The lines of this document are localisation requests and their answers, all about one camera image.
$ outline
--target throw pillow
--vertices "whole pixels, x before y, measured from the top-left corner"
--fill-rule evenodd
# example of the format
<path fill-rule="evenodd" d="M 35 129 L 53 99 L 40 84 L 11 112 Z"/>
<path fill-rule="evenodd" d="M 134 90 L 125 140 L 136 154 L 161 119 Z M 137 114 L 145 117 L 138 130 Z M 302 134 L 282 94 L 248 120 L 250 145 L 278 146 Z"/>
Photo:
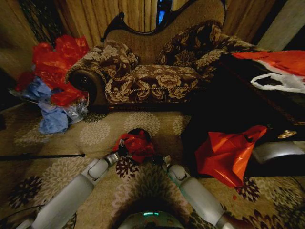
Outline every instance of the throw pillow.
<path fill-rule="evenodd" d="M 100 66 L 111 78 L 122 78 L 134 69 L 140 57 L 133 54 L 122 42 L 106 40 L 102 51 Z"/>
<path fill-rule="evenodd" d="M 158 64 L 191 67 L 219 43 L 221 24 L 218 21 L 198 23 L 171 38 L 161 50 Z"/>

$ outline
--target orange plastic bag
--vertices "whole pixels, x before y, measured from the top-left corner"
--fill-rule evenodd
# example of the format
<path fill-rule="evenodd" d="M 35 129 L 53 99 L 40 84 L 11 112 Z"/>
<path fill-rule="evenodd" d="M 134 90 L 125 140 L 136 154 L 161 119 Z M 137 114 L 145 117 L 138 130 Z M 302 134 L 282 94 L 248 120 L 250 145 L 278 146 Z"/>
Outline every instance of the orange plastic bag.
<path fill-rule="evenodd" d="M 232 55 L 239 59 L 264 61 L 269 65 L 290 74 L 305 76 L 305 51 L 302 50 L 240 52 L 233 53 Z"/>
<path fill-rule="evenodd" d="M 244 171 L 255 142 L 267 131 L 256 125 L 239 134 L 209 132 L 208 139 L 195 152 L 197 170 L 229 187 L 244 184 Z"/>

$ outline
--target sofa backrest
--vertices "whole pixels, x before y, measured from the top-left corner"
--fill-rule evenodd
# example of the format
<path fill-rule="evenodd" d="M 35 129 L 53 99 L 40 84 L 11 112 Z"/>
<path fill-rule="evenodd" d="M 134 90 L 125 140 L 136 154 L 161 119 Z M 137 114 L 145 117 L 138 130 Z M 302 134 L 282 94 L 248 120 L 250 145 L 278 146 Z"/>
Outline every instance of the sofa backrest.
<path fill-rule="evenodd" d="M 110 31 L 106 40 L 113 39 L 125 43 L 134 54 L 141 57 L 140 64 L 154 64 L 164 44 L 178 32 L 207 20 L 223 24 L 224 18 L 225 7 L 221 0 L 197 0 L 158 33 L 142 35 L 119 29 Z"/>

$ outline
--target brass handle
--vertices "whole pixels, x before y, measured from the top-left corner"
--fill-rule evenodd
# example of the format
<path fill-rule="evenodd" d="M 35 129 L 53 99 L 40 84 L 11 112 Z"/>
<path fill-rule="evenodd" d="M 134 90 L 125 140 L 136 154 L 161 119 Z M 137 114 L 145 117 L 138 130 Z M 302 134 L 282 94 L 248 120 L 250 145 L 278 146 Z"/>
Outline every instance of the brass handle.
<path fill-rule="evenodd" d="M 284 132 L 282 132 L 277 138 L 278 139 L 288 138 L 296 134 L 297 133 L 294 130 L 284 130 Z"/>

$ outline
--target black stick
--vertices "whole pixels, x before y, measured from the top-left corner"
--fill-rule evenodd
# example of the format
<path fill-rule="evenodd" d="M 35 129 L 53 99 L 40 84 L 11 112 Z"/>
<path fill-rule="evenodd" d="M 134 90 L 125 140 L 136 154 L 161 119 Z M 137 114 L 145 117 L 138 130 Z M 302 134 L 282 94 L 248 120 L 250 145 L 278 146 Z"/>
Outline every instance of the black stick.
<path fill-rule="evenodd" d="M 0 156 L 0 161 L 26 161 L 35 159 L 49 159 L 49 158 L 62 158 L 62 157 L 85 157 L 86 154 L 70 154 L 70 155 L 16 155 L 16 156 Z"/>

